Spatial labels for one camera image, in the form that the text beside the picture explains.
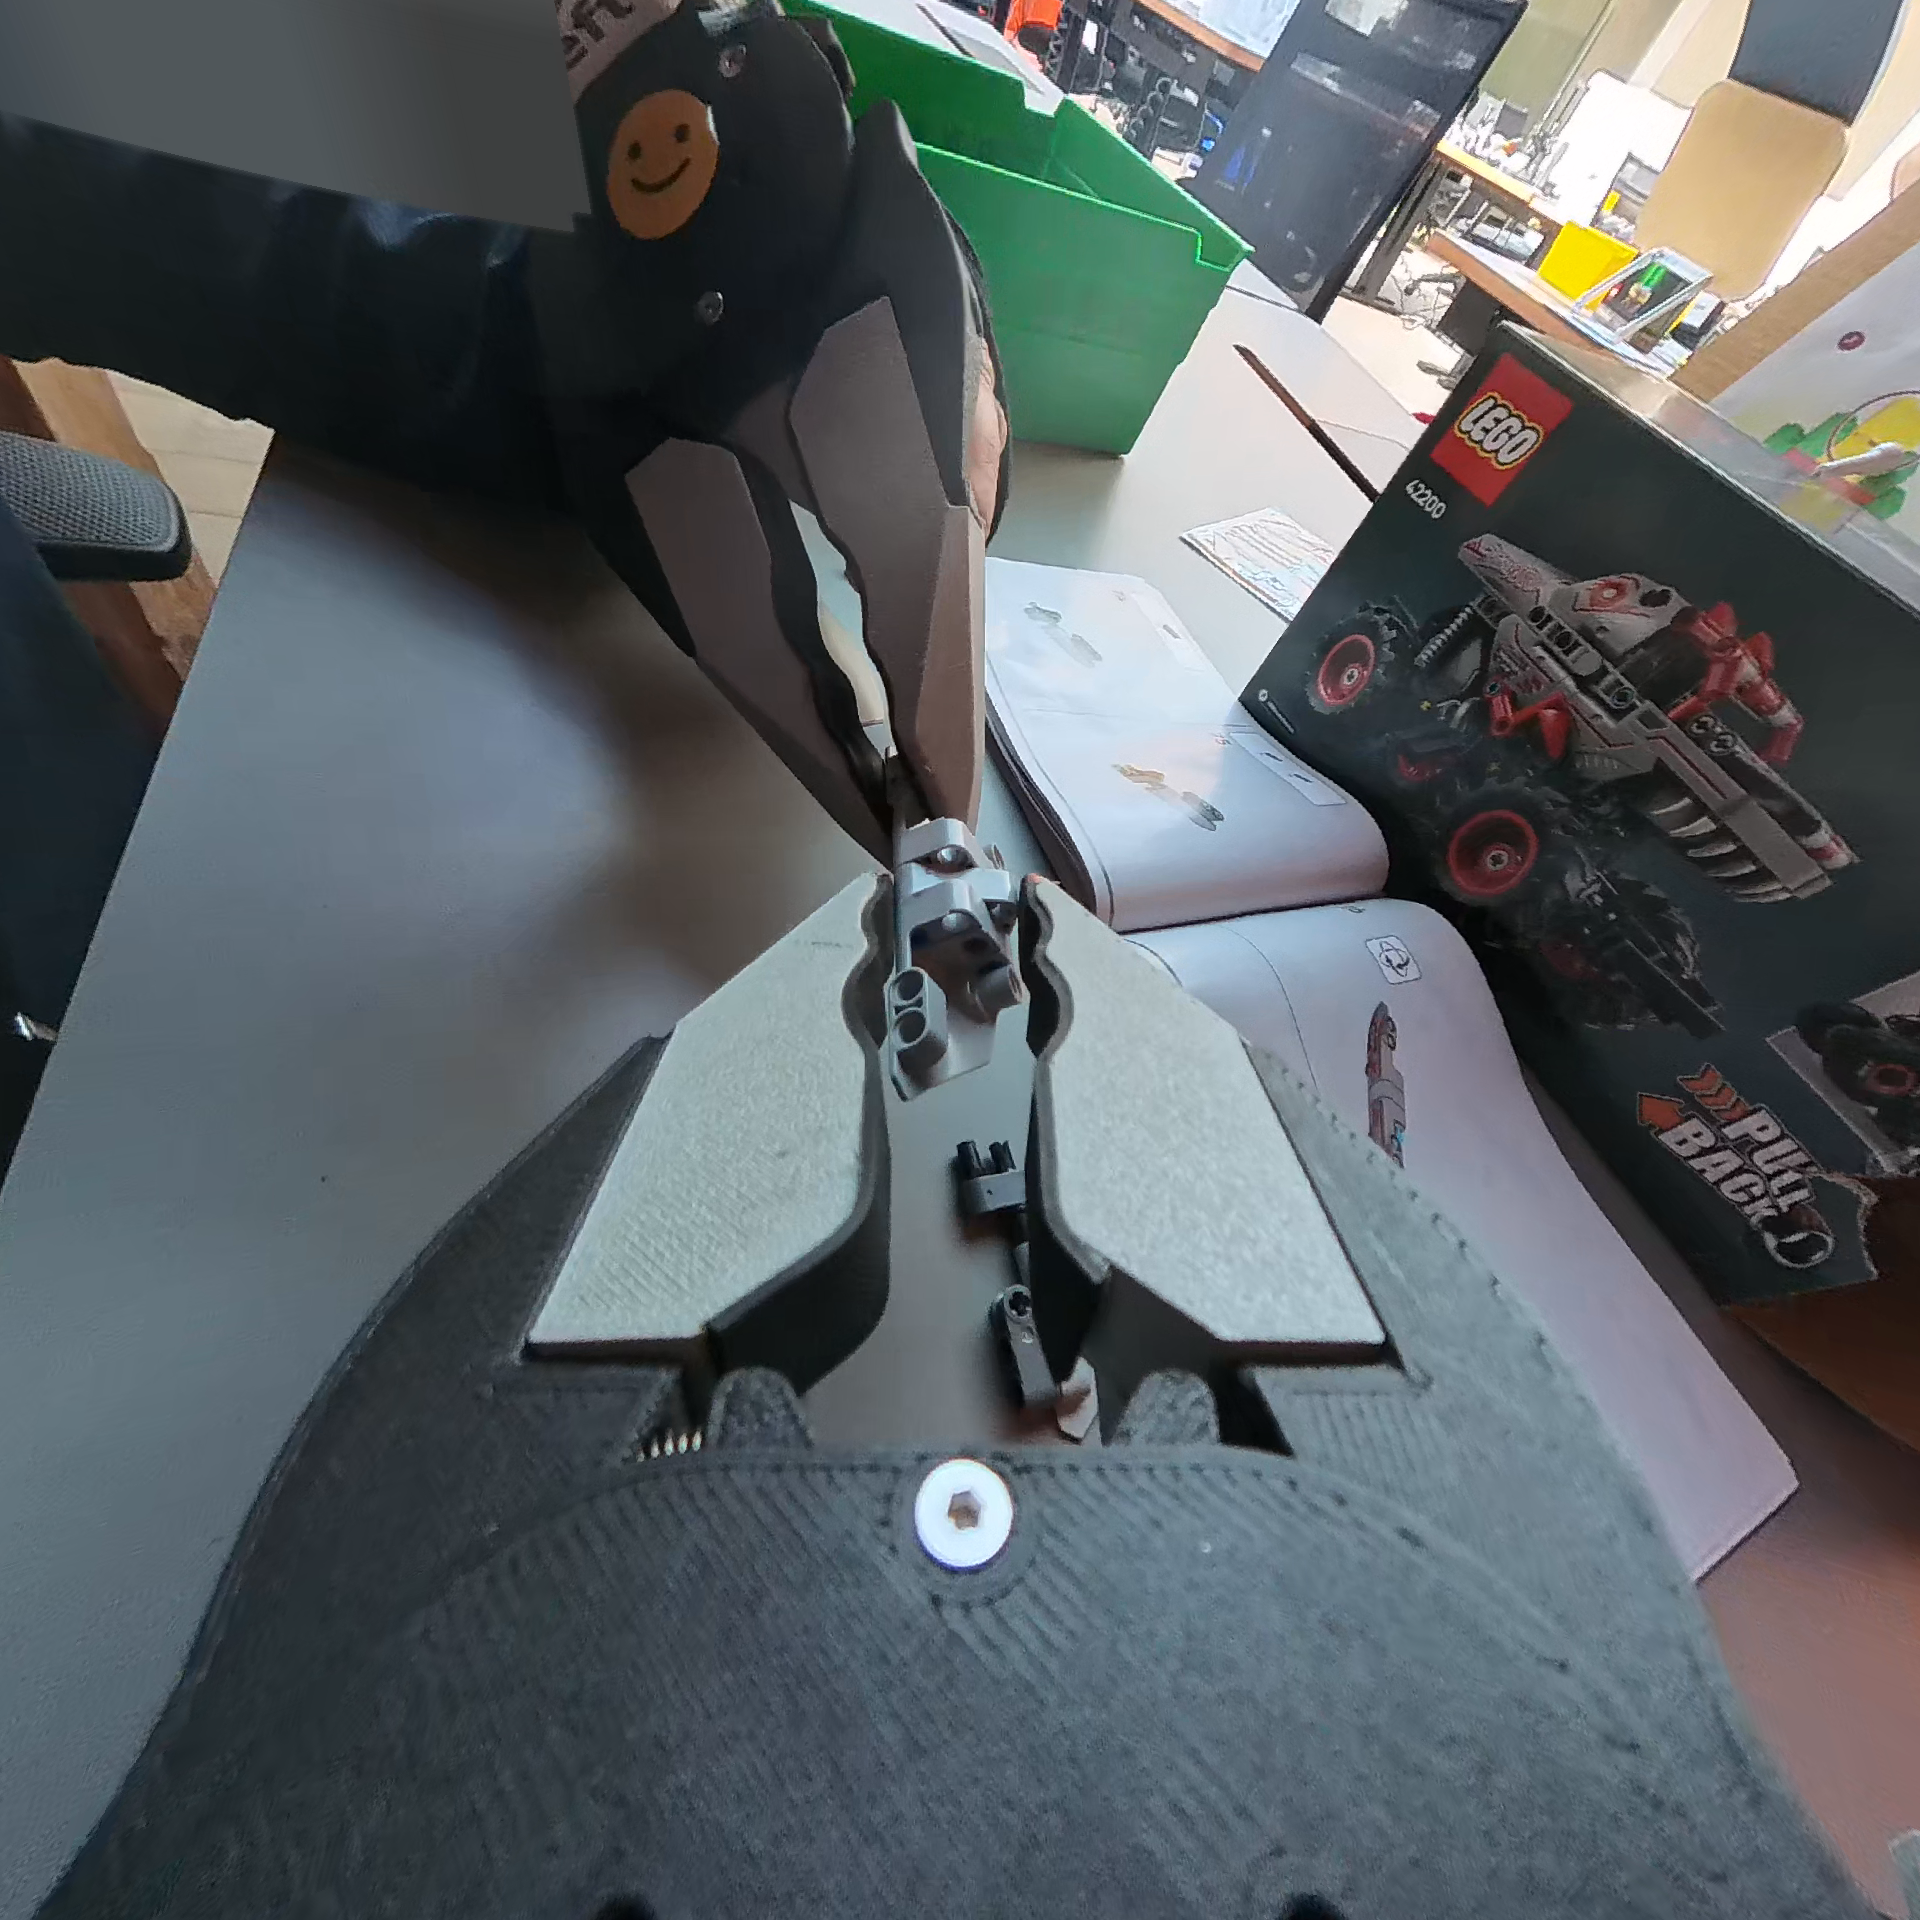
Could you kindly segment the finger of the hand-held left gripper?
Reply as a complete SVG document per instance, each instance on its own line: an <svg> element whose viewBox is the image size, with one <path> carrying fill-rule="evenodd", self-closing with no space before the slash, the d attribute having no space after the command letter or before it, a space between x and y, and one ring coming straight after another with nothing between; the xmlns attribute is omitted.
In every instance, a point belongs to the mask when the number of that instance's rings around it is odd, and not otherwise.
<svg viewBox="0 0 1920 1920"><path fill-rule="evenodd" d="M887 705L871 667L833 641L791 475L752 446L653 440L625 496L704 678L879 865L895 860Z"/></svg>
<svg viewBox="0 0 1920 1920"><path fill-rule="evenodd" d="M811 509L846 564L924 813L980 823L987 547L967 493L975 346L997 349L978 260L896 109L852 131L819 340L787 406Z"/></svg>

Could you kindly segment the yellow box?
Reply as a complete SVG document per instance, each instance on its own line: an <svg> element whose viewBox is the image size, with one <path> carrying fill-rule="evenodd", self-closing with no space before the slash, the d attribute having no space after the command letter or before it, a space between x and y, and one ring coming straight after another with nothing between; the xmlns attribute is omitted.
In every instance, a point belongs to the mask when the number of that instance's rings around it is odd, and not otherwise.
<svg viewBox="0 0 1920 1920"><path fill-rule="evenodd" d="M1578 305L1592 288L1617 277L1636 259L1633 242L1582 222L1565 222L1553 234L1533 272L1562 301Z"/></svg>

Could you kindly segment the printed instruction poster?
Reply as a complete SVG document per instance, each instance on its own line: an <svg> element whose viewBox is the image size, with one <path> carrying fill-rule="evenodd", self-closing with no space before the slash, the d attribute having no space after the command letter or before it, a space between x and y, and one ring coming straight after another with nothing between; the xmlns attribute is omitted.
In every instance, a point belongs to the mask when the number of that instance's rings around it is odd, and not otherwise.
<svg viewBox="0 0 1920 1920"><path fill-rule="evenodd" d="M1918 538L1918 253L1819 314L1712 409L1850 517Z"/></svg>

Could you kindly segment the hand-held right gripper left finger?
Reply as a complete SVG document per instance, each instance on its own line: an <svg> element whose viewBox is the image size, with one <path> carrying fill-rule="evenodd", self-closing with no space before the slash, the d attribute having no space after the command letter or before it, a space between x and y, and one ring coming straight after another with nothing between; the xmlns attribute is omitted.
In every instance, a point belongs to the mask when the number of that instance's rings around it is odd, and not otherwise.
<svg viewBox="0 0 1920 1920"><path fill-rule="evenodd" d="M807 1392L890 1296L881 1056L893 887L862 877L677 1023L537 1311L531 1355Z"/></svg>

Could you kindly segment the open instruction booklet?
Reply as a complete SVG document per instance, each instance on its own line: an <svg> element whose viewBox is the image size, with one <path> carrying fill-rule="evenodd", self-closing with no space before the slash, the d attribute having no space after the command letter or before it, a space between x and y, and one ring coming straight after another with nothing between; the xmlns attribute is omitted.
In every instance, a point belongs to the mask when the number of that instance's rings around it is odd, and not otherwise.
<svg viewBox="0 0 1920 1920"><path fill-rule="evenodd" d="M1240 709L1159 589L991 559L987 700L1061 883L1404 1169L1572 1363L1686 1567L1789 1455L1549 1131L1471 949L1389 898L1374 819Z"/></svg>

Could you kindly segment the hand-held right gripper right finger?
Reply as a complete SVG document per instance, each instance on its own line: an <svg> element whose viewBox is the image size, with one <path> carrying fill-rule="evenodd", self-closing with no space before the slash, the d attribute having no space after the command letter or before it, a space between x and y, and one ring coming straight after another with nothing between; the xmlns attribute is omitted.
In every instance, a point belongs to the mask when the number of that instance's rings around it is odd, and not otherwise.
<svg viewBox="0 0 1920 1920"><path fill-rule="evenodd" d="M1374 1364L1376 1302L1240 1033L1054 880L1020 890L1031 1284L1051 1360Z"/></svg>

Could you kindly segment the person's left hand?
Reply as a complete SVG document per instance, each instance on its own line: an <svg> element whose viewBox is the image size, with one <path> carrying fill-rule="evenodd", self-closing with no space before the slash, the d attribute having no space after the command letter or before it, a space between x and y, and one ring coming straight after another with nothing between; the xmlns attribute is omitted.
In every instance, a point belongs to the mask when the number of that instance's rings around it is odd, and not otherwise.
<svg viewBox="0 0 1920 1920"><path fill-rule="evenodd" d="M1010 457L1010 426L1000 390L1000 362L987 340L972 345L972 410L967 432L967 493L972 522L993 540Z"/></svg>

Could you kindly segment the black toy brick beam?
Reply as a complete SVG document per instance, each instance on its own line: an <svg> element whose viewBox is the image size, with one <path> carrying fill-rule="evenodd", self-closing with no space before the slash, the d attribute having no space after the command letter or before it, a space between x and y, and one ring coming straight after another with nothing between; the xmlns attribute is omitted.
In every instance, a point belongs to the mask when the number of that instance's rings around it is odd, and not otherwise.
<svg viewBox="0 0 1920 1920"><path fill-rule="evenodd" d="M1031 1414L1052 1412L1061 1382L1045 1353L1033 1289L1004 1287L989 1306L989 1333L1010 1402Z"/></svg>

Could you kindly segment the grey toy brick assembly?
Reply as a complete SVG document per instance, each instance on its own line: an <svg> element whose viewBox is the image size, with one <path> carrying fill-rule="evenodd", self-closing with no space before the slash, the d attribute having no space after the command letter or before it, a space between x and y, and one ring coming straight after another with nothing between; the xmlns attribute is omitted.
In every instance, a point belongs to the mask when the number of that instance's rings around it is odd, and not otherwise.
<svg viewBox="0 0 1920 1920"><path fill-rule="evenodd" d="M893 976L884 1065L914 1100L987 1068L1000 1019L1018 1007L1023 887L961 819L926 813L906 763L884 763L893 810Z"/></svg>

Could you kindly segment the green plastic bin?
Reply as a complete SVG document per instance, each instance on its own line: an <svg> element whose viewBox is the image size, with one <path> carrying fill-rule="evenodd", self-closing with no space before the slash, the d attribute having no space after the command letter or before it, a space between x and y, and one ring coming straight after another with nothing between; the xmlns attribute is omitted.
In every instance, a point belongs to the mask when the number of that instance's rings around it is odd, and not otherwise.
<svg viewBox="0 0 1920 1920"><path fill-rule="evenodd" d="M900 111L978 259L1015 434L1128 455L1250 246L1078 104Z"/></svg>
<svg viewBox="0 0 1920 1920"><path fill-rule="evenodd" d="M1033 109L1008 71L972 60L933 28L923 37L890 16L814 2L781 8L830 28L852 73L852 118L890 102L923 148L1008 172L1033 174L1047 163L1052 114Z"/></svg>

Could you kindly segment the black toy brick set box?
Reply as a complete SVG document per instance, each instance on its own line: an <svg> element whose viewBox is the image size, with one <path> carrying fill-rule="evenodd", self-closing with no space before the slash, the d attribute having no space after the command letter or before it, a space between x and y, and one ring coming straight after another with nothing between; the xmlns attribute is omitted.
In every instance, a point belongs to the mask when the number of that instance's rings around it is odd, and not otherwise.
<svg viewBox="0 0 1920 1920"><path fill-rule="evenodd" d="M1243 693L1714 1301L1916 1235L1916 551L1503 324Z"/></svg>

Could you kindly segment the person's left forearm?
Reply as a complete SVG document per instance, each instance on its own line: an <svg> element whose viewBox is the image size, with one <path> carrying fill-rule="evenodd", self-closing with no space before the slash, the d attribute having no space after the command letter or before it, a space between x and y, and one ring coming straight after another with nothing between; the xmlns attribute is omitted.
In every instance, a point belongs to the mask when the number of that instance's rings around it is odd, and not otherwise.
<svg viewBox="0 0 1920 1920"><path fill-rule="evenodd" d="M535 269L565 239L3 118L3 351L438 493L576 513Z"/></svg>

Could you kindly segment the black computer monitor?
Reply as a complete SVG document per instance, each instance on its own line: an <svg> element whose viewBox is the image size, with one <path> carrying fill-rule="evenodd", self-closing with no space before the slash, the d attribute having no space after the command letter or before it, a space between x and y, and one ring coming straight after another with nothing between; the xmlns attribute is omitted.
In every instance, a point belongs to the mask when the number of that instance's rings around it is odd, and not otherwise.
<svg viewBox="0 0 1920 1920"><path fill-rule="evenodd" d="M1193 195L1321 323L1524 12L1524 2L1293 4Z"/></svg>

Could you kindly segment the sticker sheet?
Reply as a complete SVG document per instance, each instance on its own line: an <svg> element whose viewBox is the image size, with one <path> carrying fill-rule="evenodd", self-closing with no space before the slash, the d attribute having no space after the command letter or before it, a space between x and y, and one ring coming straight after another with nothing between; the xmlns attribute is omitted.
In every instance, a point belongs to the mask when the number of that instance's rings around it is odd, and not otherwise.
<svg viewBox="0 0 1920 1920"><path fill-rule="evenodd" d="M1339 547L1278 509L1257 509L1182 533L1181 540L1281 625L1293 623L1327 578Z"/></svg>

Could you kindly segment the black and tan chair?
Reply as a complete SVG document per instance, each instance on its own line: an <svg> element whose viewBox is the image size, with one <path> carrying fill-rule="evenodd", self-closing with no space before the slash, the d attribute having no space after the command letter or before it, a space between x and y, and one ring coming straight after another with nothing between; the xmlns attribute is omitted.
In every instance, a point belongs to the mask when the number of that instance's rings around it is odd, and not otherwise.
<svg viewBox="0 0 1920 1920"><path fill-rule="evenodd" d="M1916 148L1915 2L1688 4L1647 67L1688 118L1636 218L1642 253L1739 302L1881 210Z"/></svg>

